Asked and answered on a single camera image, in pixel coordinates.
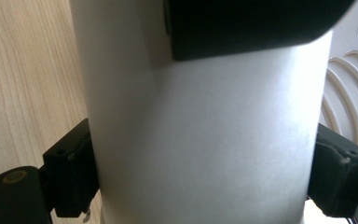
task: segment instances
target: white cylinder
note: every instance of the white cylinder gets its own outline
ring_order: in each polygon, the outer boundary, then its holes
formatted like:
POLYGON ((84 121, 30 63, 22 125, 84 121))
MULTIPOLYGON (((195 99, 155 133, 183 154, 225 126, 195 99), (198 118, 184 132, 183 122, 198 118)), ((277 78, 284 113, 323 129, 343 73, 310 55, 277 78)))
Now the white cylinder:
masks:
POLYGON ((72 1, 105 223, 300 223, 331 35, 178 63, 162 9, 72 1))

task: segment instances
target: wooden surface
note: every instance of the wooden surface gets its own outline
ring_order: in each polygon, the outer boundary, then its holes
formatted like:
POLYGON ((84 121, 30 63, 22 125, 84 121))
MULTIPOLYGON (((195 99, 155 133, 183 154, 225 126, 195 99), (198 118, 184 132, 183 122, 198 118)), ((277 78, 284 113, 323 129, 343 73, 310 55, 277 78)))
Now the wooden surface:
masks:
MULTIPOLYGON (((86 116, 68 1, 0 0, 0 174, 40 167, 42 154, 86 116)), ((100 207, 98 196, 89 223, 99 223, 100 207)))

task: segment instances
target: wood grain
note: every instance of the wood grain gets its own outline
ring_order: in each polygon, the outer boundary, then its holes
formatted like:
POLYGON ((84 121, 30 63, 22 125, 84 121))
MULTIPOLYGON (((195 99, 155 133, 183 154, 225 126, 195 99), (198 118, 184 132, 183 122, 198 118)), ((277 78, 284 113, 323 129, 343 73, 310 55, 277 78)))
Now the wood grain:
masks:
MULTIPOLYGON (((86 116, 69 1, 0 0, 0 174, 40 167, 86 116)), ((99 223, 100 208, 98 195, 89 223, 99 223)))

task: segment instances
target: white tube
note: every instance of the white tube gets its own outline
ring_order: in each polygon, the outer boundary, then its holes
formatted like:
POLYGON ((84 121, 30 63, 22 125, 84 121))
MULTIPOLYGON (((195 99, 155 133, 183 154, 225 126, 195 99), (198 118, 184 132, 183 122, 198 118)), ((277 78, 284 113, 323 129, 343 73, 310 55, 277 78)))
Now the white tube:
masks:
POLYGON ((330 34, 176 63, 160 0, 72 12, 105 223, 300 223, 330 34))

